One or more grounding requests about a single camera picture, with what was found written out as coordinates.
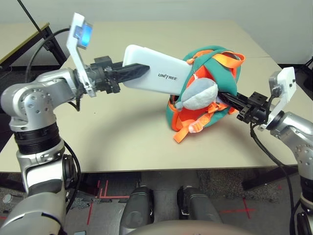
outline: metal bracket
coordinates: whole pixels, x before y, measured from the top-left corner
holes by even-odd
[[[260,129],[266,129],[266,127],[274,120],[274,118],[283,110],[285,105],[290,101],[291,97],[296,91],[296,80],[294,74],[294,68],[283,68],[279,73],[274,73],[269,79],[269,86],[271,88],[271,94],[277,97],[279,95],[280,100],[278,104],[272,109],[268,117],[268,122],[260,126]]]
[[[91,26],[85,22],[85,17],[74,13],[73,21],[67,38],[67,48],[77,68],[80,82],[84,85],[90,97],[96,96],[94,82],[88,78],[85,65],[78,51],[78,47],[86,49],[91,35]]]

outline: white power bank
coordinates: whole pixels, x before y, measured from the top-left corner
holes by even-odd
[[[192,66],[185,61],[155,50],[129,45],[123,66],[143,64],[150,69],[140,78],[124,82],[126,87],[179,95]]]

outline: beige table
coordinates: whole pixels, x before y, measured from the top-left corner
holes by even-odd
[[[238,91],[269,95],[268,78],[280,67],[235,23],[131,22],[95,23],[84,62],[109,55],[123,59],[125,47],[138,44],[182,58],[193,49],[221,45],[246,55]],[[74,68],[71,58],[64,67]],[[247,124],[226,116],[177,144],[165,118],[169,96],[129,89],[118,94],[84,96],[81,111],[68,104],[55,110],[60,134],[75,151],[83,172],[152,169],[260,167],[274,163],[257,147]],[[285,111],[312,119],[312,102],[298,88]],[[268,131],[257,132],[266,147],[285,164],[295,164],[293,154]],[[0,171],[19,171],[13,138],[0,154]]]
[[[43,37],[52,34],[49,23],[38,23],[42,34],[32,23],[0,23],[0,70],[6,69]],[[50,51],[63,64],[66,60],[58,42],[53,38]]]

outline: teal backpack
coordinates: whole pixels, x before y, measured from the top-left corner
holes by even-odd
[[[166,118],[181,142],[188,133],[208,127],[236,110],[223,104],[217,92],[237,94],[241,64],[245,56],[220,46],[197,49],[185,56],[193,65],[179,96],[171,95]]]

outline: wall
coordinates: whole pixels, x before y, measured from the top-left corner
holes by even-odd
[[[28,22],[15,0],[1,0],[0,23]],[[37,22],[67,27],[73,12],[94,21],[220,20],[237,22],[277,63],[305,63],[312,54],[312,0],[23,0]],[[66,35],[58,40],[65,46]],[[25,54],[15,65],[25,65]],[[43,51],[37,63],[56,64]]]

